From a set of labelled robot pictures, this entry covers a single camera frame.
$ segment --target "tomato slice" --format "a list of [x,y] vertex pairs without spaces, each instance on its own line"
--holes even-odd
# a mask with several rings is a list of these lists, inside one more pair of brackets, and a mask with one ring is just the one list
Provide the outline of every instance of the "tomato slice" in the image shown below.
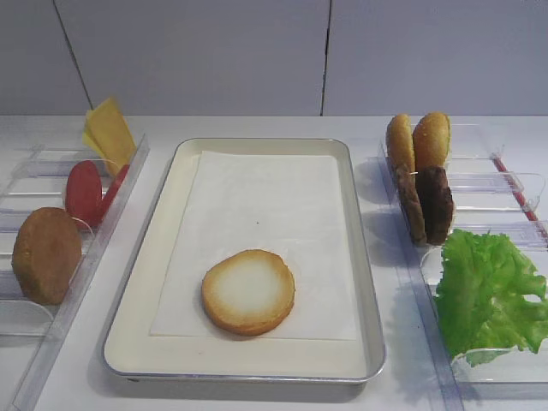
[[[96,227],[101,219],[98,210],[103,196],[101,177],[93,161],[86,160],[75,165],[67,180],[65,209],[71,217],[79,218]],[[86,228],[80,222],[78,227]]]
[[120,189],[120,186],[122,185],[124,179],[126,178],[126,175],[128,174],[128,170],[129,170],[129,164],[125,164],[120,169],[120,171],[118,171],[118,174],[116,174],[116,178],[111,183],[109,190],[104,195],[103,200],[101,201],[101,204],[99,205],[100,221],[103,221],[103,218],[106,215],[106,212],[109,210],[110,205],[112,204],[112,201],[114,201],[114,198],[116,197],[116,194],[118,193],[118,190]]

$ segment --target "green lettuce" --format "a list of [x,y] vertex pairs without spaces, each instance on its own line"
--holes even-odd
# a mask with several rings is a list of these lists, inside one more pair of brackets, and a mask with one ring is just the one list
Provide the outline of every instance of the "green lettuce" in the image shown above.
[[[539,352],[548,337],[546,280],[506,235],[456,229],[442,251],[444,274],[434,297],[439,327],[452,358],[475,348]],[[539,301],[527,301],[536,295]],[[472,365],[503,351],[468,355]]]

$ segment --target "yellow cheese slice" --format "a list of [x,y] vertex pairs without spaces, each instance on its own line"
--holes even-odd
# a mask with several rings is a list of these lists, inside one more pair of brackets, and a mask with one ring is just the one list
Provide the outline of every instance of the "yellow cheese slice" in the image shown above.
[[111,176],[118,174],[124,164],[129,164],[136,150],[128,124],[114,98],[108,98],[95,110],[86,114],[87,138],[96,146],[99,156],[103,153]]

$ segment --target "white tray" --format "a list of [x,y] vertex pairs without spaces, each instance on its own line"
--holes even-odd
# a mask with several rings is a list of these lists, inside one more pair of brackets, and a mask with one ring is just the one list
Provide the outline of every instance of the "white tray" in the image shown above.
[[[355,340],[151,335],[203,151],[331,156],[337,161],[356,296],[354,312],[348,313],[357,318]],[[377,375],[384,364],[384,338],[348,148],[336,140],[196,139],[179,145],[107,332],[103,353],[106,366],[128,378],[363,384]]]

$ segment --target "white paper sheet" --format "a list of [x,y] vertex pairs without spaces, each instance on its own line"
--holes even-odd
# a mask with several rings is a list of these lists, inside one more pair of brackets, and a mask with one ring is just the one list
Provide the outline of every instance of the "white paper sheet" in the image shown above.
[[246,249],[280,255],[295,277],[289,316],[261,337],[357,337],[337,161],[203,152],[151,335],[229,337],[205,315],[203,276]]

